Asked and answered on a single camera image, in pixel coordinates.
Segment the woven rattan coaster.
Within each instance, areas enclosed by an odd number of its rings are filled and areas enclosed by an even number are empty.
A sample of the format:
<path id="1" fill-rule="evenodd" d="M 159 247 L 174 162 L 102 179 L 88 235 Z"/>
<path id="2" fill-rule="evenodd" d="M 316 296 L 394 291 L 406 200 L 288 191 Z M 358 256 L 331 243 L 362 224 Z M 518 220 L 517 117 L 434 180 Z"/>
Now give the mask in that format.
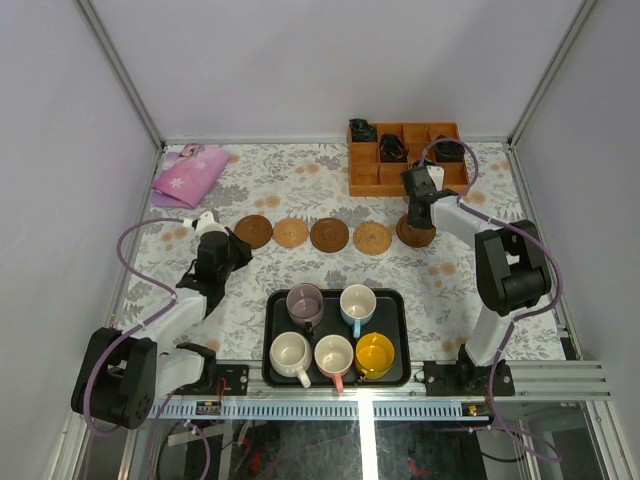
<path id="1" fill-rule="evenodd" d="M 289 217 L 280 220 L 273 228 L 275 242 L 284 248 L 295 248 L 306 242 L 309 235 L 304 220 Z"/>
<path id="2" fill-rule="evenodd" d="M 392 244 L 390 230 L 377 222 L 364 222 L 354 231 L 353 243 L 358 251 L 368 256 L 385 253 Z"/>

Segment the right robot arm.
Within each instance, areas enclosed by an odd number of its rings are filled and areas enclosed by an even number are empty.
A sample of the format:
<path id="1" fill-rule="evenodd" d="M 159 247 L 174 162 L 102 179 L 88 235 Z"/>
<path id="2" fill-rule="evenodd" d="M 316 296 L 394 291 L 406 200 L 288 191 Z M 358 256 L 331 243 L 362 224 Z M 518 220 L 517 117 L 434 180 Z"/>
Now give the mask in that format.
<path id="1" fill-rule="evenodd" d="M 448 232 L 474 250 L 482 309 L 459 355 L 466 363 L 455 372 L 458 387 L 474 395 L 490 385 L 488 366 L 501 357 L 509 326 L 550 292 L 548 251 L 530 220 L 506 223 L 472 209 L 452 190 L 437 189 L 436 170 L 418 166 L 401 174 L 409 198 L 408 224 Z"/>

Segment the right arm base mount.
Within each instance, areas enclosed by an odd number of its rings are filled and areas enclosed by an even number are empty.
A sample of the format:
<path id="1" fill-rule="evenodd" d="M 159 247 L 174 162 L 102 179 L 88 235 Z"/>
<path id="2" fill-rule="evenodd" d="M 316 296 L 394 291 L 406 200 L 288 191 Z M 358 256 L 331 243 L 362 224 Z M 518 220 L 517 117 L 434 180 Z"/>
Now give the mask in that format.
<path id="1" fill-rule="evenodd" d="M 423 363 L 426 394 L 433 397 L 487 396 L 492 379 L 494 396 L 514 396 L 511 369 L 506 361 L 498 362 L 494 374 L 491 374 L 491 368 L 491 365 L 476 366 L 466 352 L 466 345 L 462 344 L 453 363 Z"/>

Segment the dark brown wooden coaster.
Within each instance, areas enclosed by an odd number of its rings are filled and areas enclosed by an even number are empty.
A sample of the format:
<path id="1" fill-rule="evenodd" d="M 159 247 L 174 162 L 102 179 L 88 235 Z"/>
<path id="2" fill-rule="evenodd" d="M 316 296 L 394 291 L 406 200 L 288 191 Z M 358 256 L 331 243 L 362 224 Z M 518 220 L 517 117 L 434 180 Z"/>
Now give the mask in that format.
<path id="1" fill-rule="evenodd" d="M 236 223 L 234 233 L 252 249 L 259 249 L 271 240 L 273 227 L 271 222 L 262 215 L 248 215 Z"/>
<path id="2" fill-rule="evenodd" d="M 408 216 L 403 215 L 397 222 L 396 234 L 405 245 L 412 248 L 424 248 L 435 239 L 436 229 L 413 228 L 408 223 Z"/>
<path id="3" fill-rule="evenodd" d="M 311 228 L 312 245 L 324 253 L 335 253 L 342 250 L 349 241 L 347 225 L 336 218 L 319 219 Z"/>

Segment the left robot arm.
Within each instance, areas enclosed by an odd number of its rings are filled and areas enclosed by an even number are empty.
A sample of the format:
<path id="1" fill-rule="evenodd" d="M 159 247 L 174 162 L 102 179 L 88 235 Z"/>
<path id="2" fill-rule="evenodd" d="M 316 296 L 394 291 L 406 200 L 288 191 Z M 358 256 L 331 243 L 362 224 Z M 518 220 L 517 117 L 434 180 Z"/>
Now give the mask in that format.
<path id="1" fill-rule="evenodd" d="M 215 351 L 174 341 L 220 304 L 230 274 L 251 261 L 251 247 L 209 212 L 183 225 L 195 231 L 199 244 L 179 282 L 160 286 L 168 303 L 126 330 L 102 327 L 89 340 L 71 408 L 97 436 L 138 428 L 159 396 L 182 389 L 204 395 L 218 385 Z M 99 429 L 98 422 L 111 430 Z"/>

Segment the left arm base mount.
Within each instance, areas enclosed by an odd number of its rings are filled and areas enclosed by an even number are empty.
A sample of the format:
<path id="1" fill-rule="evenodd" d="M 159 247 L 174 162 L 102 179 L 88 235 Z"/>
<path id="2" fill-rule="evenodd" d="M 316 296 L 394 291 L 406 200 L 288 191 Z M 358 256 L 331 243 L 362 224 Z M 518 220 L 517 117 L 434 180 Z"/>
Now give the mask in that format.
<path id="1" fill-rule="evenodd" d="M 178 388 L 174 395 L 245 396 L 250 368 L 246 364 L 218 364 L 212 373 L 204 373 L 195 383 Z"/>

